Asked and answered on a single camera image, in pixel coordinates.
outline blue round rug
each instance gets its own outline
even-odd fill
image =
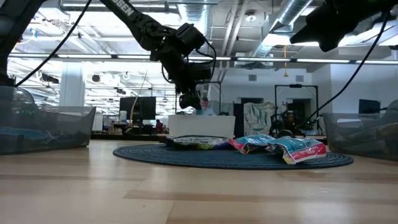
[[[241,154],[237,150],[181,150],[163,144],[120,147],[113,151],[115,156],[135,161],[163,165],[202,167],[216,169],[319,169],[344,166],[354,162],[351,157],[328,152],[326,157],[310,159],[296,165],[288,165],[282,155],[266,152]]]

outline clear plastic bin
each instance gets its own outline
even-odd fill
[[[95,107],[39,108],[32,95],[0,86],[0,154],[87,146]]]
[[[331,151],[398,161],[398,113],[324,113],[323,120]]]

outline black robotic arm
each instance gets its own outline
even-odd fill
[[[14,80],[7,75],[8,55],[45,1],[5,0],[0,7],[0,85],[13,86]],[[169,81],[178,93],[183,93],[180,106],[200,109],[196,84],[211,78],[215,57],[211,63],[189,63],[183,58],[208,43],[205,37],[192,24],[185,23],[177,30],[163,26],[137,11],[128,0],[100,1],[127,25],[139,45],[150,51],[150,60],[162,63]]]

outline computer monitor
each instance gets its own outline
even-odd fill
[[[377,100],[359,100],[359,114],[380,113],[380,101]]]
[[[135,97],[120,98],[119,111],[127,111],[127,119],[130,119],[131,108],[136,100]],[[137,99],[133,110],[133,120],[155,119],[156,97],[142,96]]]

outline wooden floor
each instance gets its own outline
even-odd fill
[[[142,142],[1,156],[0,223],[398,223],[396,162],[355,157],[331,169],[249,171],[112,155],[131,144]]]

